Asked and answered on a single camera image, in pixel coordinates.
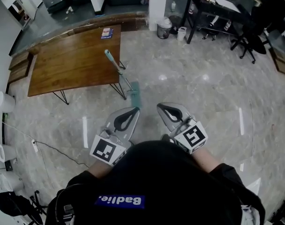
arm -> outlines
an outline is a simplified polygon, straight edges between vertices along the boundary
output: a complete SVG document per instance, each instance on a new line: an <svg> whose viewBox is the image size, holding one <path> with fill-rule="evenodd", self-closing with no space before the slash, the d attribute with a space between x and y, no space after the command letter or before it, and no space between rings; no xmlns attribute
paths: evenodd
<svg viewBox="0 0 285 225"><path fill-rule="evenodd" d="M109 164L106 164L98 159L91 167L87 169L89 173L98 179L105 177L111 170L112 167Z"/></svg>
<svg viewBox="0 0 285 225"><path fill-rule="evenodd" d="M209 173L221 164L206 148L199 148L191 155L201 169Z"/></svg>

black cable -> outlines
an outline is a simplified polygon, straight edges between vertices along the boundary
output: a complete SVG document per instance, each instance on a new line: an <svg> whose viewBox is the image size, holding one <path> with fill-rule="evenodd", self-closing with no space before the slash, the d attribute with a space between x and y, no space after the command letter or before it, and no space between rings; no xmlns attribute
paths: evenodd
<svg viewBox="0 0 285 225"><path fill-rule="evenodd" d="M62 155L66 156L67 158L69 158L70 160L74 161L76 164L78 165L85 165L87 168L89 168L89 166L87 166L85 163L78 163L76 160L72 159L71 157L69 157L68 155L66 155L65 153L62 153L61 151L59 151L58 149L52 147L52 146L49 146L48 144L44 143L44 142L38 142L38 141L35 141L36 143L41 143L41 144L44 144L45 146L51 148L51 149L54 149L56 150L57 152L61 153Z"/></svg>

black office chair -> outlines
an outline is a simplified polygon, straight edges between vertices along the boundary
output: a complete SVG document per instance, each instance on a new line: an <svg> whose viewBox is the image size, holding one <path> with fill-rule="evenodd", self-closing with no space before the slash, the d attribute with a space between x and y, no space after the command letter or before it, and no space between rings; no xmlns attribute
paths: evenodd
<svg viewBox="0 0 285 225"><path fill-rule="evenodd" d="M268 32L276 29L279 21L285 18L285 1L267 0L265 3L261 4L260 7L253 7L251 15L240 4L237 8L241 13L249 16L256 24L251 31L247 26L243 26L242 30L244 38L240 42L245 48L240 58L243 59L246 52L249 51L253 58L252 63L254 64L256 59L252 51L255 50L258 53L266 54L264 45L268 43L268 41L262 42L259 35L263 33L264 29L267 29Z"/></svg>
<svg viewBox="0 0 285 225"><path fill-rule="evenodd" d="M35 191L35 197L30 197L32 204L28 199L23 196L17 196L14 192L0 193L0 210L12 217L28 215L32 220L29 225L43 225L40 214L46 215L43 209L47 208L47 206L40 205L37 197L38 193L39 191Z"/></svg>
<svg viewBox="0 0 285 225"><path fill-rule="evenodd" d="M241 11L241 13L246 14L247 16L250 17L250 19L253 20L252 15L254 15L254 12L253 12L254 8L252 9L251 15L240 4L237 6L237 8ZM259 37L259 35L262 34L263 30L264 30L264 27L263 27L263 24L261 24L261 23L256 23L256 26L252 29L251 32L248 32L249 28L247 26L244 25L242 27L242 31L245 34L245 37L239 43L239 44L243 45L243 47L244 47L243 54L242 54L242 56L239 57L240 59L243 59L246 52L248 51L253 58L252 63L255 64L256 59L254 57L253 50L255 50L256 52L261 53L261 54L266 54L266 49L264 47L265 43L263 43ZM233 39L233 40L231 40L231 42L235 43L235 42L237 42L237 39Z"/></svg>

white trash can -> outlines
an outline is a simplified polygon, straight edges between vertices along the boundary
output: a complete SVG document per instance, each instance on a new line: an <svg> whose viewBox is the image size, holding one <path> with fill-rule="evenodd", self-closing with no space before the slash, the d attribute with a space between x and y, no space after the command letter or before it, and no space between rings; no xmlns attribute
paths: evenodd
<svg viewBox="0 0 285 225"><path fill-rule="evenodd" d="M14 110L15 107L15 99L0 91L0 111L3 113L10 113Z"/></svg>

table leg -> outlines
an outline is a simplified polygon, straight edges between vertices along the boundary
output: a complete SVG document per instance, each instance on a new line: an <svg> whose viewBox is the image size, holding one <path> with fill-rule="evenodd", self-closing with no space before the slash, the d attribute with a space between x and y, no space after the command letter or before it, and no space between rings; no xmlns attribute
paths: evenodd
<svg viewBox="0 0 285 225"><path fill-rule="evenodd" d="M181 27L184 27L184 25L185 25L186 17L187 17L187 13L188 13L189 7L190 7L190 0L187 0L185 12L184 12L184 14L183 14L182 21L181 21Z"/></svg>
<svg viewBox="0 0 285 225"><path fill-rule="evenodd" d="M110 86L120 95L120 96L122 96L122 98L124 99L124 100L127 100L127 97L125 96L125 94L124 94L124 92L123 92L123 88L121 87L121 85L120 85L120 83L118 83L119 84L119 87L120 87L120 89L116 86L116 84L110 84Z"/></svg>
<svg viewBox="0 0 285 225"><path fill-rule="evenodd" d="M64 91L62 90L62 91L60 91L60 93L61 93L63 99L60 98L57 94L55 94L55 93L53 92L53 94L55 94L61 101L63 101L65 104L69 105L69 103L67 102L67 99L66 99L66 96L65 96Z"/></svg>
<svg viewBox="0 0 285 225"><path fill-rule="evenodd" d="M192 27L191 32L189 34L189 38L187 40L187 44L190 44L191 39L193 38L194 32L197 29L197 25L198 25L198 22L199 22L201 14L202 14L202 11L199 9L198 13L197 13L197 15L195 17L195 20L193 21L193 27Z"/></svg>
<svg viewBox="0 0 285 225"><path fill-rule="evenodd" d="M123 63L121 61L119 61L121 66L119 65L120 68L122 68L123 70L125 70L125 66L123 65Z"/></svg>

